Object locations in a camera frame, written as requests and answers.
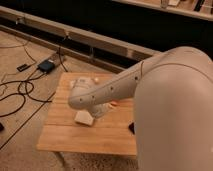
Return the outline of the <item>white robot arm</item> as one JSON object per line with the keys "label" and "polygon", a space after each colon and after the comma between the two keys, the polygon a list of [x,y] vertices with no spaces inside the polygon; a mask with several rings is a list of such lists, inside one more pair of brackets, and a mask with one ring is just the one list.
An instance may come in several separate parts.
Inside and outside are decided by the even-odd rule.
{"label": "white robot arm", "polygon": [[75,109],[131,98],[139,171],[213,171],[213,60],[193,47],[147,58],[91,88]]}

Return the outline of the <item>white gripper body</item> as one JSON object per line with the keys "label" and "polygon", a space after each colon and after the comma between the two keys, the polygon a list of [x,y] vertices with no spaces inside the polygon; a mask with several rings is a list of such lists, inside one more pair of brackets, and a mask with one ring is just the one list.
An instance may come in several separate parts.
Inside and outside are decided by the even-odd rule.
{"label": "white gripper body", "polygon": [[100,105],[93,106],[89,110],[89,113],[94,118],[100,118],[103,115],[105,115],[109,110],[110,110],[109,104],[105,103],[105,104],[100,104]]}

